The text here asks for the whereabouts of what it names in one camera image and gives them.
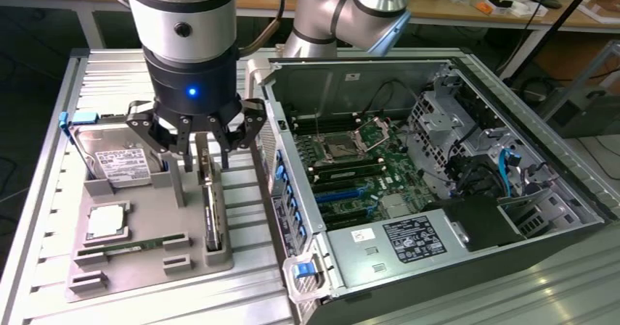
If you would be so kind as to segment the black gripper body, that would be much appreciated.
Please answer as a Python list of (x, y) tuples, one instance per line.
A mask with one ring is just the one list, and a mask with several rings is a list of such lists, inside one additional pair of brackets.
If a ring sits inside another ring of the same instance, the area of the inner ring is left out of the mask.
[(242, 110), (236, 92), (238, 50), (202, 62), (175, 62), (143, 50), (159, 104), (179, 115), (231, 115)]

